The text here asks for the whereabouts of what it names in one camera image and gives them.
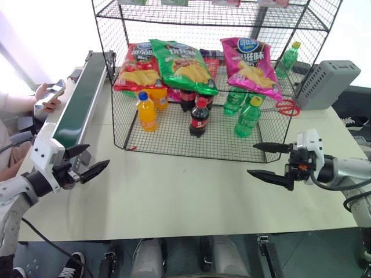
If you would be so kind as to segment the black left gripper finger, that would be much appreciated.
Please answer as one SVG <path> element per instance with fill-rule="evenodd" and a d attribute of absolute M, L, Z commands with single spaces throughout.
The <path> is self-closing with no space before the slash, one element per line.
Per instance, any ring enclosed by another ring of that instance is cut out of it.
<path fill-rule="evenodd" d="M 89 144 L 77 144 L 72 147 L 65 149 L 64 158 L 65 159 L 72 159 L 76 156 L 79 156 L 83 153 L 87 148 L 89 148 Z"/>
<path fill-rule="evenodd" d="M 88 181 L 92 180 L 93 178 L 98 176 L 108 166 L 109 163 L 109 159 L 95 163 L 79 175 L 79 182 L 81 184 L 85 184 Z"/>

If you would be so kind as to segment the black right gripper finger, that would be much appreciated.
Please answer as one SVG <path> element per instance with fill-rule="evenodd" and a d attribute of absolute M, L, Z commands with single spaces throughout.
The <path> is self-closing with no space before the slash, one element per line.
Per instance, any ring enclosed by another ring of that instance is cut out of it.
<path fill-rule="evenodd" d="M 294 189 L 294 180 L 291 178 L 276 175 L 274 172 L 267 170 L 247 170 L 247 172 L 255 178 L 258 178 L 269 184 L 282 186 L 288 191 L 293 191 Z"/>
<path fill-rule="evenodd" d="M 254 144 L 253 148 L 268 153 L 290 153 L 293 149 L 293 144 L 280 144 L 275 142 L 260 142 Z"/>

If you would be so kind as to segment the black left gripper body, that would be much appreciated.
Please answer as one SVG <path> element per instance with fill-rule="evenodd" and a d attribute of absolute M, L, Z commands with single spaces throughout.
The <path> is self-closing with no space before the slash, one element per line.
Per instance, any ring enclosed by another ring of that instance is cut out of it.
<path fill-rule="evenodd" d="M 59 186 L 65 190 L 71 190 L 75 183 L 80 182 L 81 178 L 75 166 L 76 159 L 71 156 L 69 151 L 65 151 L 62 161 L 57 166 L 53 166 L 53 176 Z"/>

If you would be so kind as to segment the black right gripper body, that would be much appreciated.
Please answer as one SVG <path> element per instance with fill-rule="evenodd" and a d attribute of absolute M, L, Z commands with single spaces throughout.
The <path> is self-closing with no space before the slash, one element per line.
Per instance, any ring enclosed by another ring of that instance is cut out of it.
<path fill-rule="evenodd" d="M 289 146 L 289 159 L 285 164 L 285 177 L 294 181 L 307 181 L 315 170 L 315 152 L 298 149 L 296 143 Z"/>

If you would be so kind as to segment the person's bare hand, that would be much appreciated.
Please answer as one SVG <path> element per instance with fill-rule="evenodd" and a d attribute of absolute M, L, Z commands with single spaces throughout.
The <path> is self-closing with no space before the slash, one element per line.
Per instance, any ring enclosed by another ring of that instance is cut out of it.
<path fill-rule="evenodd" d="M 48 84 L 47 83 L 42 83 L 39 88 L 37 88 L 36 93 L 35 93 L 35 99 L 36 101 L 39 101 L 43 99 L 47 93 L 48 93 Z M 43 112 L 52 112 L 59 104 L 61 104 L 61 101 L 58 98 L 49 100 L 48 102 L 43 102 Z"/>

